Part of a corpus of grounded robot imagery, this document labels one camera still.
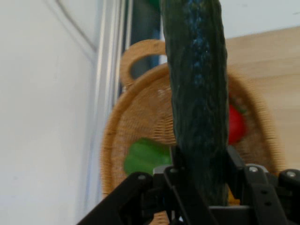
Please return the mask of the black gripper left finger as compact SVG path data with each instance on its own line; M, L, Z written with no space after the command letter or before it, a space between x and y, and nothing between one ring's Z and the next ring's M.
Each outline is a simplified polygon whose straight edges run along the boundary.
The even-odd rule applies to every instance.
M216 225L218 222L188 181L184 157L171 147L172 165L160 173L129 175L80 222L81 225L148 225L166 212L171 225Z

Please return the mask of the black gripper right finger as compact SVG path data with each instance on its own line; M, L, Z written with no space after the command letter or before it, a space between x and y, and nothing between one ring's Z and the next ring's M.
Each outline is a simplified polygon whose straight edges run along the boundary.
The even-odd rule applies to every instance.
M300 172L271 174L258 164L246 165L232 146L227 149L226 182L234 198L249 206L258 225L300 223Z

